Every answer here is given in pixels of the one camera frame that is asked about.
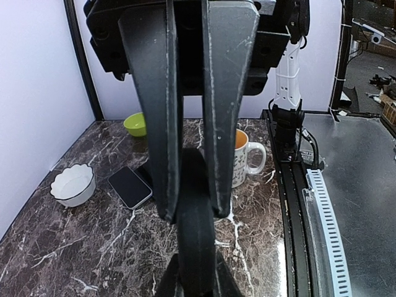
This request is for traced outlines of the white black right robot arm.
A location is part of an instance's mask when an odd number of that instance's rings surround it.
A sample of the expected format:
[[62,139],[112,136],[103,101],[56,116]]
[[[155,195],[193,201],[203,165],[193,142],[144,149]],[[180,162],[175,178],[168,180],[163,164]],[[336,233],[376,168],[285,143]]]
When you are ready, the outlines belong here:
[[184,178],[183,100],[201,96],[204,184],[218,217],[230,211],[241,100],[276,70],[275,102],[301,106],[298,53],[308,1],[87,1],[90,43],[106,72],[130,74],[145,116],[159,216],[175,220]]

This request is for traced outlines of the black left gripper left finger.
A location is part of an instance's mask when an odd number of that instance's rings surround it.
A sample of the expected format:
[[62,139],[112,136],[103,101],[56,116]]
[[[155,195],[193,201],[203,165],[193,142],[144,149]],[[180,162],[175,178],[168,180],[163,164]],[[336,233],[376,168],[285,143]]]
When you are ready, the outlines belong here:
[[179,279],[178,254],[174,254],[157,288],[157,297],[183,297],[184,290]]

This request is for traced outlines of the pink phone dark screen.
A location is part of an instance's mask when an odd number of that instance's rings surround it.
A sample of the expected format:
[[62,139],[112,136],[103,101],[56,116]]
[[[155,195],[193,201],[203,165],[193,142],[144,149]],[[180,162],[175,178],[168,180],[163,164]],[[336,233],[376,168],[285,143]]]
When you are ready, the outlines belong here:
[[127,166],[112,174],[108,182],[130,210],[139,208],[153,194],[151,187]]

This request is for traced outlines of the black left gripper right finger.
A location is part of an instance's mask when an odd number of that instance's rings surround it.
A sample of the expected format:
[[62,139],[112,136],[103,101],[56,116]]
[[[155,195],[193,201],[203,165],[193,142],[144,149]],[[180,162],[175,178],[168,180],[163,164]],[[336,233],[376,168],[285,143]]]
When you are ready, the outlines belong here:
[[216,252],[214,297],[243,297],[221,252]]

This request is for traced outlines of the black phone case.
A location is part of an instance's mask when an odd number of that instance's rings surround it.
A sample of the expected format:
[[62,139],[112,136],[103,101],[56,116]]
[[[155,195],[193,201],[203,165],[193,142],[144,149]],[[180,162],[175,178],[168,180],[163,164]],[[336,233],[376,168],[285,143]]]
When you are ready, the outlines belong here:
[[212,296],[215,230],[205,160],[196,148],[182,154],[176,210],[179,276],[185,296]]

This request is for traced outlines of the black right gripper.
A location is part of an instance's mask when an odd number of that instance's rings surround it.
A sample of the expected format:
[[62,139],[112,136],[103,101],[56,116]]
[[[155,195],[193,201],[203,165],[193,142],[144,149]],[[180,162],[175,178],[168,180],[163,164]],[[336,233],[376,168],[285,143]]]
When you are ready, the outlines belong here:
[[224,218],[241,100],[260,94],[277,67],[290,38],[291,2],[202,1],[202,21],[200,1],[158,3],[86,1],[90,44],[105,72],[120,81],[132,75],[147,128],[153,196],[168,222],[174,221],[181,179],[178,49],[185,95],[202,93],[204,63],[205,161],[213,212]]

